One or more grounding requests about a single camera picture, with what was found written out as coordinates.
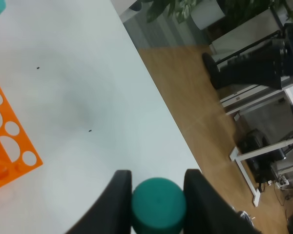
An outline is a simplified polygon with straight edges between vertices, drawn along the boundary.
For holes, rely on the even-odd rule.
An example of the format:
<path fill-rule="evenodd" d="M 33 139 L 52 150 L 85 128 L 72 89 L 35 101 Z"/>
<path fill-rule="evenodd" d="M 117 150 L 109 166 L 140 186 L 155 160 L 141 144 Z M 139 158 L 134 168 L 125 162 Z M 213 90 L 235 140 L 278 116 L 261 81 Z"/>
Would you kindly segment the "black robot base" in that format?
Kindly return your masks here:
<path fill-rule="evenodd" d="M 221 69 L 208 53 L 202 54 L 202 60 L 216 90 L 230 85 L 262 85 L 281 90 L 282 77 L 293 79 L 293 23 L 284 25 L 280 38 L 231 59 Z"/>

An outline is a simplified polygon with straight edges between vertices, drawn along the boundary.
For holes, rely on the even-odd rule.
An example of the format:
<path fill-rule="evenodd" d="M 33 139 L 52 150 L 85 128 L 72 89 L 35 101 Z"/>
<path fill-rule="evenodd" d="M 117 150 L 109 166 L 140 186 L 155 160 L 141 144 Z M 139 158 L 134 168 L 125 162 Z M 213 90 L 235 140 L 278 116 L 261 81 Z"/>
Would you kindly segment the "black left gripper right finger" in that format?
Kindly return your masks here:
<path fill-rule="evenodd" d="M 185 234 L 259 234 L 241 218 L 210 185 L 198 169 L 188 169 L 184 178 L 187 212 Z"/>

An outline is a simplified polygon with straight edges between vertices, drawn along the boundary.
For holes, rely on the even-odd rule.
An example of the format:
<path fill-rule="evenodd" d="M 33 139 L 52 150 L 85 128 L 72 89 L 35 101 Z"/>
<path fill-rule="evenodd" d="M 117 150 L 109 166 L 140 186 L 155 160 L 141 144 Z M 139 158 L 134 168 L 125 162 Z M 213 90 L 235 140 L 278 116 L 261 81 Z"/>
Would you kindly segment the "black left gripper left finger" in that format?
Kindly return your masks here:
<path fill-rule="evenodd" d="M 131 171 L 117 170 L 100 197 L 67 233 L 131 233 L 131 197 Z"/>

